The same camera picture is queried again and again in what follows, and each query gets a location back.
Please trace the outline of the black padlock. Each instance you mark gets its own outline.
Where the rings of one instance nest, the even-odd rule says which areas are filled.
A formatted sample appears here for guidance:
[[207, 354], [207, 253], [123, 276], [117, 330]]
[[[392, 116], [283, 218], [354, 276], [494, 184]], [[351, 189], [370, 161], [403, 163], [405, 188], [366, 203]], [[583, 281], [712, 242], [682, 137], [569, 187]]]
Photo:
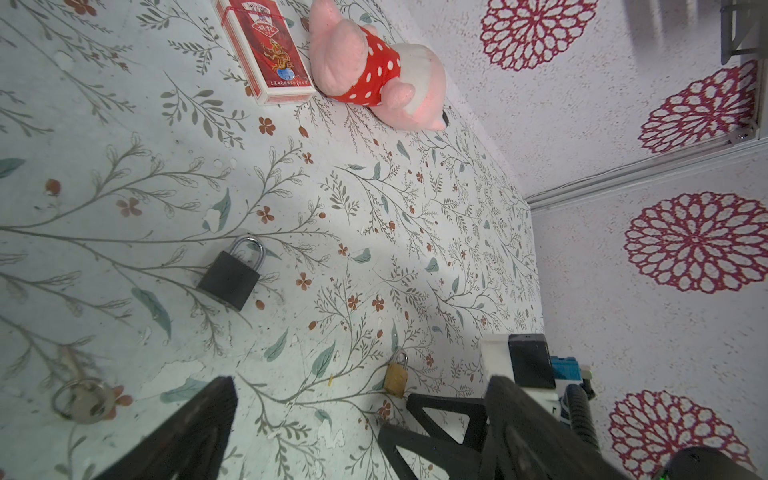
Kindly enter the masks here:
[[260, 280], [266, 250], [253, 235], [237, 238], [220, 251], [197, 284], [197, 290], [241, 312]]

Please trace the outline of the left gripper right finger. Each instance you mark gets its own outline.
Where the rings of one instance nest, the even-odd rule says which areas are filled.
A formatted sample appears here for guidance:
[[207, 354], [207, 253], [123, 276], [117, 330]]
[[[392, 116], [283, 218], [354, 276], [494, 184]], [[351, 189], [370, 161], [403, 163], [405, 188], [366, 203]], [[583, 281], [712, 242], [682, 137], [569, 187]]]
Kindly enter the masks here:
[[592, 446], [503, 376], [484, 396], [497, 472], [504, 479], [623, 479]]

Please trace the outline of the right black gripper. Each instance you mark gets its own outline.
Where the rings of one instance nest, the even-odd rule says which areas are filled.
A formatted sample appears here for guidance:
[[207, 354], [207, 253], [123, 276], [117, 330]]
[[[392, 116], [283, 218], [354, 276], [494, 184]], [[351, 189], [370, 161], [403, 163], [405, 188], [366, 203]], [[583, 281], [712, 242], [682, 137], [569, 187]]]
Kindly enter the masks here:
[[[409, 451], [443, 469], [451, 479], [478, 479], [488, 431], [488, 416], [481, 398], [449, 398], [412, 393], [407, 411], [425, 430], [423, 434], [392, 424], [381, 426], [378, 445], [400, 479], [417, 475], [400, 451]], [[455, 440], [428, 415], [429, 409], [464, 415], [468, 425], [462, 441]]]

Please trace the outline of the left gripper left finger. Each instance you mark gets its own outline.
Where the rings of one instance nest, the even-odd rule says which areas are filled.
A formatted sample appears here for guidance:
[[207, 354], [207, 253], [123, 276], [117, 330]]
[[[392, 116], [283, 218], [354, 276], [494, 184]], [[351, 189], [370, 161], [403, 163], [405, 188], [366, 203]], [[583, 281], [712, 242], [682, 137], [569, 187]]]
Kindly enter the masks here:
[[238, 397], [231, 376], [208, 383], [99, 479], [216, 479]]

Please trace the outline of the brass padlock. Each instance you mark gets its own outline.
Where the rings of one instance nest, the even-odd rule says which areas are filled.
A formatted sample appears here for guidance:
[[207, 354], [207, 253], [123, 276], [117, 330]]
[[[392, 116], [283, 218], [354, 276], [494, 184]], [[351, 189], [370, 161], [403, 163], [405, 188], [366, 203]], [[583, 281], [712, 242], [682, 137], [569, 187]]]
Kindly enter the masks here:
[[399, 349], [388, 362], [383, 389], [388, 394], [402, 399], [405, 395], [408, 377], [408, 355], [403, 349]]

